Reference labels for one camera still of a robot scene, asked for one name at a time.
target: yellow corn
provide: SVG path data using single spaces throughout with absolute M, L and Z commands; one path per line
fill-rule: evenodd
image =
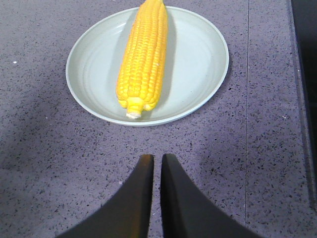
M 167 13 L 163 0 L 146 0 L 133 23 L 116 94 L 127 117 L 139 118 L 158 103 L 164 74 Z

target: purple countertop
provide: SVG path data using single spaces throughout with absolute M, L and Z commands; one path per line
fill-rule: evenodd
M 229 71 L 194 113 L 152 127 L 101 120 L 71 96 L 65 64 L 130 0 L 0 3 L 0 237 L 53 238 L 96 211 L 154 154 L 149 237 L 162 237 L 160 163 L 174 153 L 226 214 L 267 238 L 317 237 L 316 191 L 290 0 L 166 0 L 210 20 Z

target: corn cob end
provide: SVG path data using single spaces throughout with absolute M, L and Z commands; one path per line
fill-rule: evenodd
M 144 101 L 139 97 L 130 97 L 127 100 L 127 114 L 130 119 L 137 119 L 141 117 Z

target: plate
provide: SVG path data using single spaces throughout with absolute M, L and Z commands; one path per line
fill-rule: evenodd
M 137 8 L 111 15 L 89 28 L 73 46 L 66 80 L 75 100 L 107 121 L 159 125 L 180 119 L 206 103 L 222 84 L 229 53 L 220 31 L 202 16 L 167 6 L 168 41 L 162 92 L 157 106 L 140 119 L 126 117 L 115 86 Z

